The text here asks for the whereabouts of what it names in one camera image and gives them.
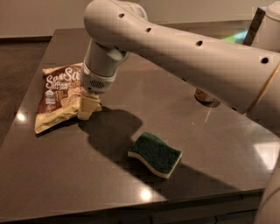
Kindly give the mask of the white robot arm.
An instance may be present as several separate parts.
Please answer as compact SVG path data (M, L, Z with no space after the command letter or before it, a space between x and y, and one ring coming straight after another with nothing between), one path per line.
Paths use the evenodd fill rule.
M140 5L120 0L92 0L84 25L85 92L108 91L135 53L280 136L279 53L152 24Z

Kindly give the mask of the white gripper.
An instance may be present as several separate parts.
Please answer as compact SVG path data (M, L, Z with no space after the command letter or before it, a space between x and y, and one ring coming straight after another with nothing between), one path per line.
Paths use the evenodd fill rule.
M83 91L78 118L88 120L101 110L98 94L106 93L114 83L118 67L130 56L128 52L107 48L90 40L80 74Z

